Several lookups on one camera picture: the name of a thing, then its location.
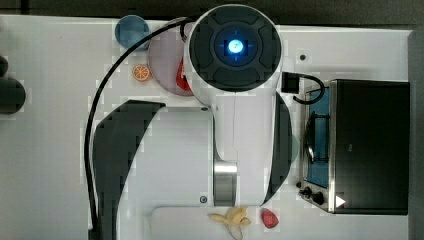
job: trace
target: gray panel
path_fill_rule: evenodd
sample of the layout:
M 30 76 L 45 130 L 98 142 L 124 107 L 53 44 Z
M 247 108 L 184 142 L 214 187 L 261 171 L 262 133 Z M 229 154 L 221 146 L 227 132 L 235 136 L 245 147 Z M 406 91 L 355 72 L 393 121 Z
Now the gray panel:
M 411 83 L 409 171 L 409 239 L 424 239 L 424 27 L 409 36 L 408 75 Z

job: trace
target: white table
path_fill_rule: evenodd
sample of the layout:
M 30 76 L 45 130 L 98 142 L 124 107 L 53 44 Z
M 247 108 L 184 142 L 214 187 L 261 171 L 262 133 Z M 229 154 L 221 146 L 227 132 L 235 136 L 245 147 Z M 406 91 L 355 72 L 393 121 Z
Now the white table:
M 99 81 L 125 51 L 114 39 L 116 19 L 0 15 L 0 54 L 9 61 L 8 75 L 27 91 L 24 108 L 0 116 L 0 238 L 87 239 L 88 194 L 82 158 L 83 134 Z M 149 21 L 157 29 L 163 21 Z M 409 31 L 280 26 L 284 54 L 294 70 L 323 80 L 334 78 L 407 81 Z M 305 54 L 305 61 L 299 56 Z M 168 106 L 199 106 L 194 97 L 179 97 L 154 80 L 131 76 L 146 53 L 132 54 L 112 76 L 96 119 L 129 98 L 162 101 Z M 299 106 L 292 106 L 294 134 L 299 139 Z M 280 225 L 264 230 L 259 209 L 249 210 L 253 224 L 245 239 L 384 239 L 408 238 L 407 216 L 330 215 L 300 199 L 292 185 L 299 161 L 267 207 Z M 177 213 L 185 214 L 180 225 Z M 204 215 L 182 209 L 158 209 L 153 221 L 168 231 L 159 238 L 187 237 Z

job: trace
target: oven door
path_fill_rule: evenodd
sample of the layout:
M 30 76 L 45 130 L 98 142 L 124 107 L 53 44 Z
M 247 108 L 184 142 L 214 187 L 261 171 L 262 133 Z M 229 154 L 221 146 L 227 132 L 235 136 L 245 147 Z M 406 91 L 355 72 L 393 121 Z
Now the oven door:
M 306 107 L 306 126 L 303 137 L 303 181 L 301 196 L 317 207 L 329 211 L 329 137 L 330 88 L 325 84 L 320 101 Z M 309 88 L 306 99 L 313 99 L 319 89 Z

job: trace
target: black cable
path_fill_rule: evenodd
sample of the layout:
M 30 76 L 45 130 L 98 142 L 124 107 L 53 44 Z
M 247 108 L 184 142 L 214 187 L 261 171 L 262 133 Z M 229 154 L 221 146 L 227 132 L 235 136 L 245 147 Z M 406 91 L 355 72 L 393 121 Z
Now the black cable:
M 196 13 L 196 14 L 192 14 L 192 15 L 188 16 L 186 19 L 191 19 L 191 20 L 192 20 L 192 22 L 194 22 L 194 21 L 196 21 L 199 17 L 201 17 L 203 14 L 204 14 L 203 12 L 199 12 L 199 13 Z M 181 36 L 181 39 L 183 40 L 183 42 L 185 42 L 185 41 L 187 40 L 187 36 L 186 36 L 186 35 L 185 35 L 185 33 L 184 33 L 184 28 L 185 28 L 185 25 L 186 25 L 187 23 L 189 23 L 189 22 L 186 22 L 186 23 L 184 23 L 184 24 L 181 24 L 181 25 L 180 25 L 180 36 Z
M 311 104 L 318 102 L 324 96 L 324 92 L 325 92 L 324 83 L 322 83 L 321 80 L 319 80 L 318 78 L 316 78 L 314 76 L 305 75 L 305 74 L 301 74 L 301 73 L 297 73 L 297 75 L 301 78 L 307 78 L 309 80 L 312 80 L 312 81 L 318 83 L 319 88 L 320 88 L 320 93 L 319 93 L 318 97 L 316 97 L 313 100 L 305 101 L 305 100 L 297 98 L 296 96 L 293 96 L 293 100 L 295 100 L 296 102 L 303 104 L 303 105 L 311 105 Z
M 106 76 L 103 78 L 102 82 L 100 83 L 99 88 L 96 91 L 96 95 L 93 99 L 93 104 L 91 105 L 90 114 L 88 116 L 87 121 L 87 127 L 85 129 L 85 138 L 84 138 L 84 166 L 85 166 L 85 174 L 87 177 L 87 187 L 88 187 L 88 197 L 90 201 L 90 212 L 91 212 L 91 223 L 93 225 L 93 229 L 97 228 L 98 223 L 98 216 L 97 216 L 97 207 L 96 207 L 96 200 L 94 197 L 94 185 L 93 185 L 93 178 L 91 173 L 91 167 L 90 167 L 90 140 L 91 140 L 91 128 L 93 127 L 93 120 L 94 115 L 96 113 L 97 104 L 99 103 L 100 95 L 106 86 L 107 82 L 109 81 L 109 78 L 112 76 L 112 74 L 115 72 L 115 70 L 118 68 L 118 66 L 127 58 L 135 49 L 137 49 L 141 44 L 147 42 L 148 40 L 152 39 L 153 37 L 159 35 L 162 32 L 165 32 L 171 28 L 180 26 L 182 24 L 186 24 L 188 22 L 192 22 L 191 18 L 185 18 L 182 21 L 169 24 L 165 27 L 162 27 L 150 35 L 144 37 L 140 41 L 138 41 L 136 44 L 134 44 L 132 47 L 130 47 L 119 59 L 116 61 L 112 68 L 109 70 L 109 72 L 106 74 Z

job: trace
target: black power cord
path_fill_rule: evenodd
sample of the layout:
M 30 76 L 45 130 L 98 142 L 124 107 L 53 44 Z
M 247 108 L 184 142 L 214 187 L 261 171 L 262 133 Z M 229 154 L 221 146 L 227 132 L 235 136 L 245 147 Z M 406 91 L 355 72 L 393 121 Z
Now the black power cord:
M 98 227 L 98 216 L 97 216 L 97 207 L 96 207 L 96 200 L 94 197 L 94 184 L 93 184 L 93 174 L 91 172 L 90 167 L 90 140 L 91 140 L 91 128 L 93 127 L 93 120 L 94 115 L 96 113 L 97 104 L 99 103 L 100 96 L 103 92 L 104 87 L 106 86 L 107 82 L 109 81 L 112 74 L 115 72 L 115 70 L 118 68 L 118 66 L 127 58 L 135 49 L 137 49 L 140 45 L 147 42 L 148 40 L 152 39 L 153 37 L 159 35 L 162 32 L 165 32 L 169 29 L 172 29 L 174 27 L 185 25 L 189 22 L 193 22 L 192 18 L 185 18 L 182 21 L 172 23 L 169 25 L 166 25 L 150 35 L 144 37 L 140 41 L 138 41 L 136 44 L 134 44 L 132 47 L 130 47 L 119 59 L 116 61 L 112 68 L 109 70 L 109 72 L 106 74 L 106 76 L 103 78 L 102 82 L 100 83 L 99 88 L 96 91 L 96 95 L 94 96 L 93 103 L 91 105 L 90 114 L 88 116 L 87 121 L 87 127 L 85 129 L 85 138 L 84 138 L 84 167 L 85 167 L 85 174 L 87 177 L 87 187 L 88 187 L 88 198 L 90 201 L 90 213 L 91 213 L 91 223 L 93 225 L 93 229 L 96 229 Z
M 299 99 L 296 96 L 293 96 L 293 100 L 295 100 L 296 102 L 303 104 L 303 105 L 311 105 L 311 104 L 318 102 L 324 96 L 325 86 L 324 86 L 324 84 L 322 83 L 321 80 L 319 80 L 317 77 L 314 77 L 314 76 L 311 76 L 311 75 L 306 75 L 306 74 L 301 74 L 301 73 L 283 72 L 282 83 L 281 83 L 281 92 L 298 94 L 299 93 L 300 78 L 309 79 L 309 80 L 312 80 L 312 81 L 318 83 L 319 88 L 320 88 L 320 93 L 319 93 L 318 97 L 316 97 L 315 99 L 309 100 L 309 101 Z

